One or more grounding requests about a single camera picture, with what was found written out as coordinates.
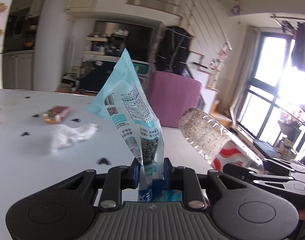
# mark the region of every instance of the white table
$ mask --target white table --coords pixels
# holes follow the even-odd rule
[[[85,111],[93,99],[71,94],[0,90],[0,239],[11,239],[5,215],[16,201],[86,169],[106,173],[111,167],[130,165],[133,161],[134,156],[113,122]],[[94,123],[98,125],[98,132],[87,141],[59,149],[56,154],[50,153],[50,133],[54,125],[47,124],[42,114],[55,105],[71,108],[63,124],[79,127]],[[81,122],[71,121],[74,118]],[[165,157],[169,157],[173,165],[207,173],[210,166],[178,129],[163,128],[163,131]],[[24,132],[30,135],[21,136]],[[103,157],[111,162],[110,166],[96,163]],[[123,200],[136,201],[137,190],[124,190]]]

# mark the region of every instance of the plastic water bottle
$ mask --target plastic water bottle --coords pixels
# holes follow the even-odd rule
[[[182,115],[179,129],[214,169],[222,171],[225,164],[232,163],[265,174],[262,160],[204,111],[190,108]]]

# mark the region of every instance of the curtain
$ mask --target curtain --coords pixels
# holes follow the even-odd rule
[[[237,127],[237,111],[253,65],[254,55],[258,47],[259,36],[260,30],[258,28],[251,26],[247,27],[246,37],[239,59],[239,67],[235,74],[235,77],[237,78],[233,80],[233,84],[231,86],[233,97],[231,99],[229,112],[232,118],[233,129],[236,129]]]

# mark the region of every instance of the qr code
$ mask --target qr code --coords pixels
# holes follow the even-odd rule
[[[115,107],[108,107],[107,111],[108,111],[110,116],[112,116],[113,114],[118,114],[118,111]]]

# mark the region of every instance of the black heart marking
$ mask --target black heart marking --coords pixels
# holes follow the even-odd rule
[[[106,164],[106,165],[111,165],[110,161],[107,160],[106,158],[101,158],[97,161],[97,164]]]

